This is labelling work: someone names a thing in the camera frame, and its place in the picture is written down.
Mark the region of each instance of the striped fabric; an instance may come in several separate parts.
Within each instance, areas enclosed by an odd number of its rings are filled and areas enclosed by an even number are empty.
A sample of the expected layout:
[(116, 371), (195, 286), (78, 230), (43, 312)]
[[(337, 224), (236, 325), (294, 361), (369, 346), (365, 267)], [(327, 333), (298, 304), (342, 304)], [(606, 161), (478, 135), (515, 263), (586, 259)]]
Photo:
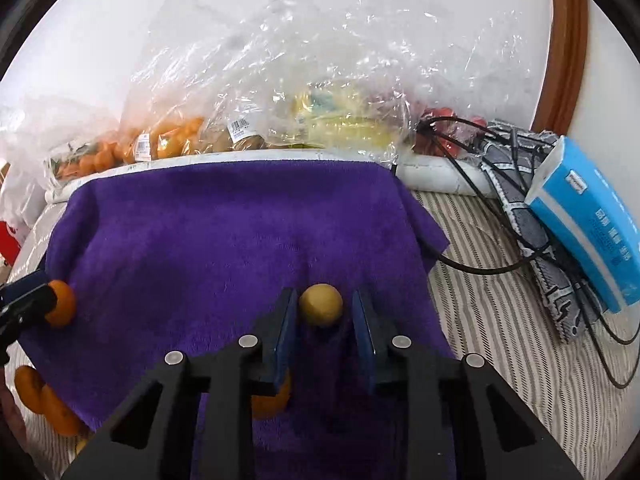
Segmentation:
[[(477, 198), (414, 195), (448, 235), (448, 257), (476, 267), (500, 267), (521, 257)], [(47, 208), (20, 253), (11, 280), (35, 269), (63, 211), (64, 204)], [(474, 276), (438, 263), (430, 273), (430, 292), (457, 357), (468, 352), (485, 356), (583, 476), (605, 479), (640, 430), (639, 380), (620, 392), (607, 380), (588, 338), (568, 344), (559, 341), (528, 267), (502, 276)], [(640, 314), (635, 310), (606, 316), (616, 332), (629, 336)], [(622, 380), (633, 365), (636, 345), (622, 348), (601, 327), (596, 327), (596, 334), (613, 373)], [(12, 388), (15, 367), (29, 361), (17, 344), (10, 355), (6, 375)], [(50, 480), (60, 478), (74, 455), (75, 440), (54, 435), (43, 417), (18, 405), (36, 464)]]

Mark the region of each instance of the wooden door frame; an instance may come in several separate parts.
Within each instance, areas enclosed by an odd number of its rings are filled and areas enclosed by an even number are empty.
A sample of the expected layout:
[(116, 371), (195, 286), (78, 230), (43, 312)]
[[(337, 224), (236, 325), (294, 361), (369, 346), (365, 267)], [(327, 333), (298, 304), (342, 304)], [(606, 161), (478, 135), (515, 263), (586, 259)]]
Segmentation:
[(554, 15), (538, 110), (532, 129), (566, 134), (580, 95), (589, 37), (588, 0), (553, 0)]

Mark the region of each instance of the purple towel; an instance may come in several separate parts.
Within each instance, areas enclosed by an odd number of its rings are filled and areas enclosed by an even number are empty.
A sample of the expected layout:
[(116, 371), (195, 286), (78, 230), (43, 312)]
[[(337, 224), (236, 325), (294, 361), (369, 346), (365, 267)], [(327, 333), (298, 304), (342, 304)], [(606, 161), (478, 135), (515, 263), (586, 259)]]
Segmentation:
[(388, 480), (398, 407), (358, 382), (351, 295), (450, 355), (427, 288), (422, 237), (447, 239), (401, 182), (371, 163), (235, 162), (94, 180), (71, 197), (47, 251), (78, 298), (74, 322), (20, 342), (58, 395), (98, 428), (165, 353), (215, 351), (284, 286), (331, 283), (345, 315), (298, 327), (287, 412), (254, 423), (259, 479)]

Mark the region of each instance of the yellow ball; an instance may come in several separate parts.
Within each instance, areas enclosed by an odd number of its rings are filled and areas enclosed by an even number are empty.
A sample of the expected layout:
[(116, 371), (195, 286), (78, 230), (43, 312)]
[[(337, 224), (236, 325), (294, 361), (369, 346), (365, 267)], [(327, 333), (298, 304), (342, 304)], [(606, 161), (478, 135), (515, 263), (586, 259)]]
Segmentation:
[(342, 297), (326, 283), (310, 286), (298, 301), (300, 313), (309, 325), (330, 326), (342, 315)]

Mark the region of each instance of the blue tissue box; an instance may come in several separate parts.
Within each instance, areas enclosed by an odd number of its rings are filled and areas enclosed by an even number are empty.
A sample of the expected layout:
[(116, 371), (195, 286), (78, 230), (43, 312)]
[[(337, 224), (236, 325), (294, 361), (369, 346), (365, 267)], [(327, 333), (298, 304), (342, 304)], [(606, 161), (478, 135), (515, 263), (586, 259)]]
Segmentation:
[(598, 168), (561, 137), (536, 170), (525, 202), (580, 262), (612, 312), (640, 300), (640, 236)]

